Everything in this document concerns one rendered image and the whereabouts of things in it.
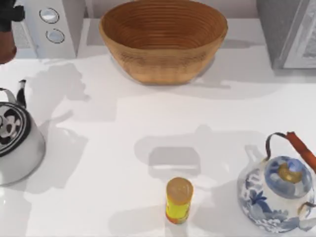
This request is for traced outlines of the brown woven basket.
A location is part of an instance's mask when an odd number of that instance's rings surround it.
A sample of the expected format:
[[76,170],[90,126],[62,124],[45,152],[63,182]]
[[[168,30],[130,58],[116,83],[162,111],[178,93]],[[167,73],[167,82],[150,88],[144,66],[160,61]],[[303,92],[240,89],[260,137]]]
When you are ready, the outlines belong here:
[[143,84],[185,84],[213,60],[225,16],[192,0],[134,0],[106,12],[100,35],[120,67]]

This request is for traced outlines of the grey cabinet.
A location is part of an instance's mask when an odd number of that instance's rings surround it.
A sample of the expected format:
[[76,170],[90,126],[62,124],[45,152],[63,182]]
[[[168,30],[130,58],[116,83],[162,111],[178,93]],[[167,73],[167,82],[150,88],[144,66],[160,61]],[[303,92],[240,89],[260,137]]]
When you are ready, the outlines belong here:
[[274,69],[316,69],[316,0],[256,0]]

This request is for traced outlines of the black and white kettle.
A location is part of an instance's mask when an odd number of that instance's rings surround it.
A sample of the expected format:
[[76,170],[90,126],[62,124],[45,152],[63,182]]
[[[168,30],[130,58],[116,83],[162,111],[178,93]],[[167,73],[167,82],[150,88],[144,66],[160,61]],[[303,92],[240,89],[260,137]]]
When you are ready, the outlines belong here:
[[25,79],[19,81],[17,94],[0,87],[7,96],[0,101],[0,187],[26,180],[46,153],[44,136],[27,110],[25,85]]

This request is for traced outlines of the yellow can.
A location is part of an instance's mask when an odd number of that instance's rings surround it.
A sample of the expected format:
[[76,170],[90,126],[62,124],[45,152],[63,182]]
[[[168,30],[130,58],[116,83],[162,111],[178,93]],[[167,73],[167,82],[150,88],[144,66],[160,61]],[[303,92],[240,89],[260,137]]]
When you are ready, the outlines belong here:
[[194,193],[192,183],[182,177],[175,177],[166,185],[165,214],[173,224],[186,222]]

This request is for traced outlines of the pale microwave oven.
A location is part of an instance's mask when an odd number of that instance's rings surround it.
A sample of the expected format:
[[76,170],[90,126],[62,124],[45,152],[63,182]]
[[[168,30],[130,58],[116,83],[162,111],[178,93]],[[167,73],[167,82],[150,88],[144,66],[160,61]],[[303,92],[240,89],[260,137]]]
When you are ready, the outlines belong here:
[[[27,59],[74,59],[77,57],[83,20],[86,12],[85,0],[17,0],[23,5],[25,19],[13,22],[12,30],[17,47],[16,58]],[[60,15],[55,24],[41,20],[39,11],[54,8]],[[51,43],[45,33],[59,29],[65,35],[60,44]]]

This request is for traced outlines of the large microwave knob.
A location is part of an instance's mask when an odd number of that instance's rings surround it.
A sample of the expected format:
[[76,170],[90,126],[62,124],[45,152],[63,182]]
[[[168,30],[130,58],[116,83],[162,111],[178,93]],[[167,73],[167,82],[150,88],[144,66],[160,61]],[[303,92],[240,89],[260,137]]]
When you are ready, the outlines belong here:
[[48,24],[55,24],[59,21],[60,15],[54,8],[45,8],[39,11],[41,20]]

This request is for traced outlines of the small microwave knob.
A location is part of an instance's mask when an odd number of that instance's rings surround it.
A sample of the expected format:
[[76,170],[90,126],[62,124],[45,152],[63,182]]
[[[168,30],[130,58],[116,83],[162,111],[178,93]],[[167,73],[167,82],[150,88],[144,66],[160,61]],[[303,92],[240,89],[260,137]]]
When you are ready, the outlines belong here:
[[51,43],[54,43],[54,44],[60,44],[65,40],[64,33],[59,29],[52,29],[52,30],[46,31],[45,36],[47,40],[49,40]]

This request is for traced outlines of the blue and white teapot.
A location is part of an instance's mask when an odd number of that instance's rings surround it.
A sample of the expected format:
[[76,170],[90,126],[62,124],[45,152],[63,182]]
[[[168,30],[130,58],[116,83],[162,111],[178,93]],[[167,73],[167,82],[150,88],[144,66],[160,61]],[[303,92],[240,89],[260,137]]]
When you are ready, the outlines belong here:
[[265,142],[266,157],[255,164],[237,185],[237,198],[243,213],[260,229],[287,233],[316,227],[316,156],[295,134],[276,132],[289,141],[300,159],[272,157],[271,138]]

